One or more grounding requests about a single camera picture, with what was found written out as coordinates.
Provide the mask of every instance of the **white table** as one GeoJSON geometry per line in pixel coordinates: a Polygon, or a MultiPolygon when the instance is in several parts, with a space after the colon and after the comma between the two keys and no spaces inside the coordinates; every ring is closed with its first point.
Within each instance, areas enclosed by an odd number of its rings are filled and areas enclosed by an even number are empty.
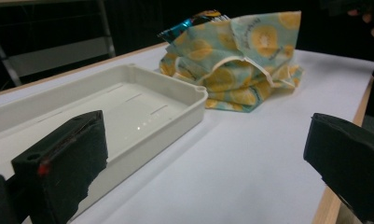
{"type": "MultiPolygon", "coordinates": [[[[0,104],[98,66],[156,70],[165,46],[0,94],[0,104]]],[[[200,124],[72,223],[312,223],[326,185],[303,160],[311,116],[353,121],[374,63],[302,50],[295,60],[305,74],[293,93],[275,93],[251,113],[206,110],[200,124]]]]}

